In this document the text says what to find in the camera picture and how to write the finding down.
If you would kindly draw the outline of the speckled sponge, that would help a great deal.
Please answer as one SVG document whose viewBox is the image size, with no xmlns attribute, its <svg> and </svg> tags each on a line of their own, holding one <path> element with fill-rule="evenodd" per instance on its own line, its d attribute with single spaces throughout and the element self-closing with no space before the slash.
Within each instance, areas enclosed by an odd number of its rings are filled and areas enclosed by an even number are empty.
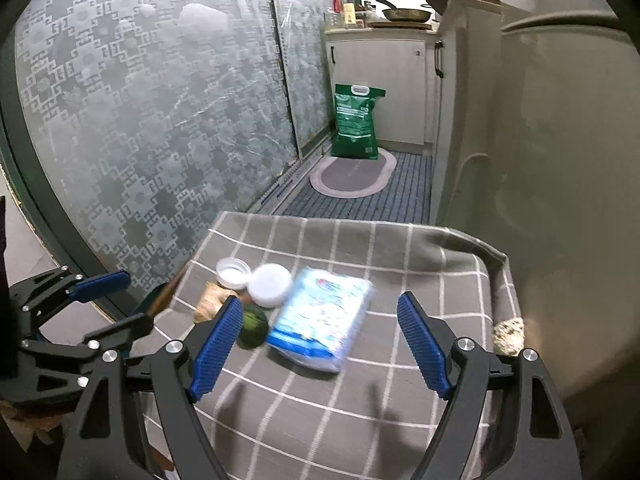
<svg viewBox="0 0 640 480">
<path fill-rule="evenodd" d="M 494 351 L 500 356 L 518 356 L 525 347 L 525 326 L 522 318 L 509 318 L 492 329 Z"/>
</svg>

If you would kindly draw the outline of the green rice bag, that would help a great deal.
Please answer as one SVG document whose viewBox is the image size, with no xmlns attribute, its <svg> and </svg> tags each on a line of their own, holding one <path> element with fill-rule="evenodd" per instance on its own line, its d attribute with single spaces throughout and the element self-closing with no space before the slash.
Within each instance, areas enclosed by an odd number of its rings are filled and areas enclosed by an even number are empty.
<svg viewBox="0 0 640 480">
<path fill-rule="evenodd" d="M 334 90 L 336 131 L 331 155 L 337 158 L 378 159 L 373 111 L 386 91 L 362 84 L 337 84 Z"/>
</svg>

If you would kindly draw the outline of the oval pink grey mat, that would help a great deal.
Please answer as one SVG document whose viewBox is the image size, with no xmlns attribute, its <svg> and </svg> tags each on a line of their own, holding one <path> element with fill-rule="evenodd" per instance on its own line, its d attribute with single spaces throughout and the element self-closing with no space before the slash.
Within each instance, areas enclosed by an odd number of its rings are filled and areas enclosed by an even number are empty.
<svg viewBox="0 0 640 480">
<path fill-rule="evenodd" d="M 381 192 L 396 166 L 396 157 L 384 148 L 378 150 L 377 159 L 326 156 L 311 171 L 309 181 L 324 196 L 356 200 Z"/>
</svg>

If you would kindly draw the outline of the beige refrigerator side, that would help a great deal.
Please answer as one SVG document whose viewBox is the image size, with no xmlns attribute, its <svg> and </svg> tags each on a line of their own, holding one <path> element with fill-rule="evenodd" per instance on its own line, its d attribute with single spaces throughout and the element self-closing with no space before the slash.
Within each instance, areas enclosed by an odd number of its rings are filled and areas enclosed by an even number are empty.
<svg viewBox="0 0 640 480">
<path fill-rule="evenodd" d="M 562 396 L 639 355 L 639 55 L 616 15 L 448 0 L 432 219 L 504 252 Z"/>
</svg>

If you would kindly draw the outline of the grey checked tablecloth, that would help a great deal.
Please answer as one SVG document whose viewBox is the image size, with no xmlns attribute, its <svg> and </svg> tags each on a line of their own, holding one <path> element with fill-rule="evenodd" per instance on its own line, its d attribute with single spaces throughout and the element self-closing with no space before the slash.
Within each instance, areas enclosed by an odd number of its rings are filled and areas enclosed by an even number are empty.
<svg viewBox="0 0 640 480">
<path fill-rule="evenodd" d="M 134 345 L 151 353 L 186 336 L 216 263 L 279 263 L 373 286 L 337 373 L 295 365 L 269 346 L 235 347 L 214 390 L 195 408 L 233 479 L 407 479 L 445 404 L 426 388 L 397 323 L 403 292 L 454 333 L 486 349 L 495 329 L 521 319 L 508 257 L 438 226 L 255 216 L 226 212 L 190 261 L 170 307 Z"/>
</svg>

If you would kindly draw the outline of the green avocado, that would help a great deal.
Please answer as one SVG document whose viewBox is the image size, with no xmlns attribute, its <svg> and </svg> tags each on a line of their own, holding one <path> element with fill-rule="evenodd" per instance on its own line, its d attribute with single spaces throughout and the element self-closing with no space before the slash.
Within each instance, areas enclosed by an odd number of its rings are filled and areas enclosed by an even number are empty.
<svg viewBox="0 0 640 480">
<path fill-rule="evenodd" d="M 270 325 L 265 312 L 256 306 L 243 308 L 242 327 L 236 342 L 243 349 L 260 347 L 270 331 Z"/>
</svg>

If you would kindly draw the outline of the white kitchen cabinet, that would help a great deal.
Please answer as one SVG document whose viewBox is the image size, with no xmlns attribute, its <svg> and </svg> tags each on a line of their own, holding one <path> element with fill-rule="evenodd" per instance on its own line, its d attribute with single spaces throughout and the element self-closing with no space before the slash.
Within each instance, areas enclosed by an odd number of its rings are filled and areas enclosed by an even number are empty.
<svg viewBox="0 0 640 480">
<path fill-rule="evenodd" d="M 330 81 L 383 89 L 373 111 L 378 144 L 430 154 L 435 147 L 439 83 L 434 30 L 337 29 L 326 33 Z"/>
</svg>

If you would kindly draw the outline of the blue white tissue pack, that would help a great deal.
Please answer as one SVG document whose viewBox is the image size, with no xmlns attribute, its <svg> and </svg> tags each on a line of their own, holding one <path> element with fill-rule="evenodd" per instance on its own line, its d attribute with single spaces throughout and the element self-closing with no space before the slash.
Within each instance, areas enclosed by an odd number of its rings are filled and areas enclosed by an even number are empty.
<svg viewBox="0 0 640 480">
<path fill-rule="evenodd" d="M 305 268 L 271 325 L 266 343 L 299 366 L 337 374 L 373 295 L 373 284 L 364 278 Z"/>
</svg>

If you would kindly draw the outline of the frying pan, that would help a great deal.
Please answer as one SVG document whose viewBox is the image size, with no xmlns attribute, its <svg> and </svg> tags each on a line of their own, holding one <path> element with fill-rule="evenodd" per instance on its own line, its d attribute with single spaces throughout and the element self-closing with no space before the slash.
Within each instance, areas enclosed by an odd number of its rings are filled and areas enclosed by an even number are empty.
<svg viewBox="0 0 640 480">
<path fill-rule="evenodd" d="M 406 9 L 398 8 L 388 0 L 374 0 L 375 2 L 384 6 L 383 15 L 386 20 L 390 22 L 407 22 L 407 23 L 426 23 L 430 17 L 431 12 L 420 9 Z"/>
</svg>

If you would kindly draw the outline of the white round lid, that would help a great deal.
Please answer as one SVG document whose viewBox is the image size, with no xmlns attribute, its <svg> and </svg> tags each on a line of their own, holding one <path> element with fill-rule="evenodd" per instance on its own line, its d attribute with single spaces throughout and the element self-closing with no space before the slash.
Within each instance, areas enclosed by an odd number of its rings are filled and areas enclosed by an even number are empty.
<svg viewBox="0 0 640 480">
<path fill-rule="evenodd" d="M 247 292 L 254 304 L 266 309 L 279 307 L 293 283 L 291 272 L 279 263 L 258 266 L 247 282 Z"/>
</svg>

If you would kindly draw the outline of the condiment bottles group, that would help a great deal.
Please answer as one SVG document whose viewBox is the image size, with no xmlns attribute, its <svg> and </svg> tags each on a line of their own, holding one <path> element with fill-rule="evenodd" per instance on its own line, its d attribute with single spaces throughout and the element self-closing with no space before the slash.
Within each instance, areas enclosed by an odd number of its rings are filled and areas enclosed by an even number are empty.
<svg viewBox="0 0 640 480">
<path fill-rule="evenodd" d="M 323 13 L 326 30 L 367 28 L 378 20 L 375 7 L 362 0 L 326 0 Z"/>
</svg>

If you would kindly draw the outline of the frosted patterned sliding door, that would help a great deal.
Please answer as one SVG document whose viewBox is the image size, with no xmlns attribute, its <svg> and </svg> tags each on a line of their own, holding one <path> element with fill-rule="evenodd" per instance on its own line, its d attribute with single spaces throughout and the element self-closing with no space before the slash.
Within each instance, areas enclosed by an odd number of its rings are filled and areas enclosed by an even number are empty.
<svg viewBox="0 0 640 480">
<path fill-rule="evenodd" d="M 30 0 L 25 126 L 74 228 L 132 296 L 169 280 L 332 122 L 328 0 Z"/>
</svg>

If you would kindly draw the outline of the ginger root piece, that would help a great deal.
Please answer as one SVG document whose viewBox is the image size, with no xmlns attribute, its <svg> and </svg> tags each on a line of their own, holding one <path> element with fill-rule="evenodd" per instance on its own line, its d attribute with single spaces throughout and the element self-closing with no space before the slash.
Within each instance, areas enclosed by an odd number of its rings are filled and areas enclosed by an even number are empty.
<svg viewBox="0 0 640 480">
<path fill-rule="evenodd" d="M 217 283 L 207 282 L 195 307 L 194 323 L 200 324 L 212 320 L 224 303 L 234 295 L 233 290 L 221 287 Z"/>
</svg>

